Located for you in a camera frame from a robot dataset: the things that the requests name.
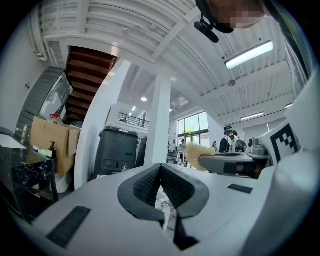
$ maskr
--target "balcony railing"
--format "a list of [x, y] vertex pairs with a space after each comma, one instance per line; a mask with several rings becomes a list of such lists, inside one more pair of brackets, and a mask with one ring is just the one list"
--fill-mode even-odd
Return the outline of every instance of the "balcony railing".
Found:
[[118, 121], [124, 122], [129, 125], [149, 129], [149, 122], [148, 121], [142, 120], [140, 118], [136, 118], [133, 116], [128, 116], [127, 114], [124, 114], [124, 113], [119, 113]]

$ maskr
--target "sleeve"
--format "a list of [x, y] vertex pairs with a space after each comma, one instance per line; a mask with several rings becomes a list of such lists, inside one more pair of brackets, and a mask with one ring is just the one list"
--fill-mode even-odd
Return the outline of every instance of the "sleeve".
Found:
[[225, 138], [223, 138], [220, 142], [220, 153], [225, 153], [227, 152], [227, 147], [228, 147], [228, 142]]

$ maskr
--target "trash can lid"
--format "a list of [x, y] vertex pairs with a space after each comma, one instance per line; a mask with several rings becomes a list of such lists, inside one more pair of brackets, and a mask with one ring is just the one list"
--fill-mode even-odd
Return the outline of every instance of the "trash can lid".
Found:
[[131, 135], [131, 136], [136, 136], [138, 137], [138, 134], [136, 132], [133, 131], [129, 131], [129, 130], [125, 130], [125, 129], [121, 129], [121, 128], [117, 128], [111, 125], [107, 125], [106, 127], [104, 127], [104, 129], [102, 130], [104, 131], [112, 131], [112, 132], [117, 132], [120, 134], [126, 134], [126, 135]]

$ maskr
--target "gray storage bin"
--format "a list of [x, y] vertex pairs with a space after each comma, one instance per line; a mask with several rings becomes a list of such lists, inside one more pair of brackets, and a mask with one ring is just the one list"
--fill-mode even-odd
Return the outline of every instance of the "gray storage bin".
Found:
[[136, 167], [138, 135], [112, 126], [100, 132], [93, 178], [112, 175]]

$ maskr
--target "trash bin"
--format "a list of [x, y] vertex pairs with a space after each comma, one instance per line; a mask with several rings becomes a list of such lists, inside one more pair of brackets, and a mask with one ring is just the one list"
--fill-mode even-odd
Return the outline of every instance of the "trash bin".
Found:
[[136, 167], [138, 135], [135, 132], [106, 126], [100, 132], [93, 178], [117, 174]]

